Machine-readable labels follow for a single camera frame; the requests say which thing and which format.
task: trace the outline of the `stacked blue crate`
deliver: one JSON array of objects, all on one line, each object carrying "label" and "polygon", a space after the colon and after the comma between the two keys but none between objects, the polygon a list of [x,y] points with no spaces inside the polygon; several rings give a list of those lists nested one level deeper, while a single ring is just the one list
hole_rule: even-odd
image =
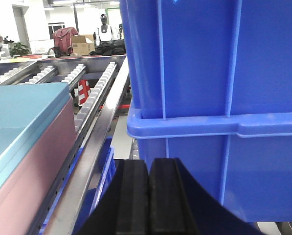
[{"label": "stacked blue crate", "polygon": [[247,222],[292,221],[292,0],[122,0],[140,157]]}]

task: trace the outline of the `pink box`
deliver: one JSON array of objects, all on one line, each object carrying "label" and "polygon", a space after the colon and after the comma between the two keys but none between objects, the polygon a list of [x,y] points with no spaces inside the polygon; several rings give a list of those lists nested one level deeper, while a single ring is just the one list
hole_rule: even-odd
[{"label": "pink box", "polygon": [[24,235],[76,140],[72,99],[0,188],[0,235]]}]

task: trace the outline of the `doorway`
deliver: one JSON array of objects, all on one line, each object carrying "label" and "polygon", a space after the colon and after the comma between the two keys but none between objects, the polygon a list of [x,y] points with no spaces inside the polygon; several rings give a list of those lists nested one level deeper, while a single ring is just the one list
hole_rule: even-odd
[{"label": "doorway", "polygon": [[15,6],[13,6],[12,8],[13,8],[15,23],[18,29],[20,42],[30,47],[23,9],[20,7],[15,7]]}]

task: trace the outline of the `potted plant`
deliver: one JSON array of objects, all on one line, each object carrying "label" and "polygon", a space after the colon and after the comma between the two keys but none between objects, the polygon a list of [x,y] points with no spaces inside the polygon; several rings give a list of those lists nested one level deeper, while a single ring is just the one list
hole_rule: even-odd
[{"label": "potted plant", "polygon": [[29,51],[29,47],[21,42],[17,42],[17,43],[12,43],[12,46],[10,48],[10,56],[25,56],[28,55],[30,53]]}]

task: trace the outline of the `white roller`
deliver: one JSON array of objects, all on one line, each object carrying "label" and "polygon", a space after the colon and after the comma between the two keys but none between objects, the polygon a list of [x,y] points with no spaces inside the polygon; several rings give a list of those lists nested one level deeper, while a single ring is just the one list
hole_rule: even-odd
[{"label": "white roller", "polygon": [[36,83],[37,82],[37,79],[31,78],[31,79],[29,79],[29,82]]}]

